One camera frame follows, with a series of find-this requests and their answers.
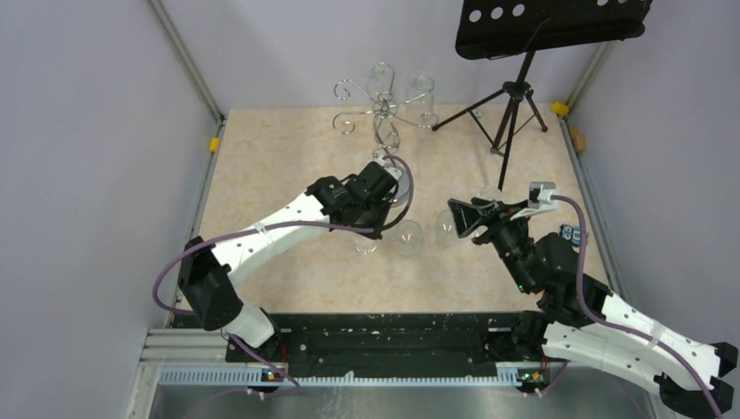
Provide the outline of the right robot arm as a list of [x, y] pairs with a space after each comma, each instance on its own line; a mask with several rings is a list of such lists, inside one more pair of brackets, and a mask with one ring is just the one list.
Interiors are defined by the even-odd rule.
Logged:
[[558, 233], [532, 238], [529, 221], [544, 205], [475, 198], [448, 206], [459, 237], [491, 244], [518, 290], [538, 295], [537, 310], [522, 313], [512, 328], [518, 357], [598, 369], [688, 418], [722, 418], [731, 410], [734, 389], [724, 378], [737, 366], [737, 348], [690, 339], [641, 313], [586, 274], [585, 244], [573, 247]]

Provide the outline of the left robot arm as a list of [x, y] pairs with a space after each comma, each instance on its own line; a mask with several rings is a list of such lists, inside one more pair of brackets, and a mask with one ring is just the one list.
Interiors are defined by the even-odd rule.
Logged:
[[277, 327], [262, 308], [237, 294], [237, 286], [292, 247], [335, 230], [380, 239], [402, 177], [397, 165], [371, 161], [344, 180], [320, 177], [243, 230], [191, 239], [173, 262], [191, 315], [205, 331], [222, 330], [240, 338], [258, 360], [274, 358], [280, 347]]

